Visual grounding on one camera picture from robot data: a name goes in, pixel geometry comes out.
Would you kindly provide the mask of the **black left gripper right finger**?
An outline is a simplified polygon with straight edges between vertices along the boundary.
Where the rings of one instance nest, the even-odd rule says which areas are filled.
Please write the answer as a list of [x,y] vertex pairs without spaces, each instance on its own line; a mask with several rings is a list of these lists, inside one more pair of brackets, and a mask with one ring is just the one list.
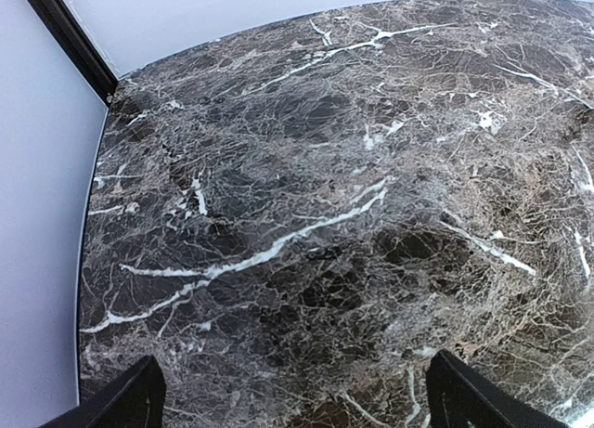
[[567,426],[500,390],[445,349],[431,359],[426,388],[432,427]]

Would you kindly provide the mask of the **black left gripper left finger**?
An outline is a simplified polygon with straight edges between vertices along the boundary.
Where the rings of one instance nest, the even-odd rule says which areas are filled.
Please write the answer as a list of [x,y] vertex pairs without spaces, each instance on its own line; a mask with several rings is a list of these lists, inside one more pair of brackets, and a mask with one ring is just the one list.
[[144,356],[95,396],[42,427],[161,428],[165,395],[157,359]]

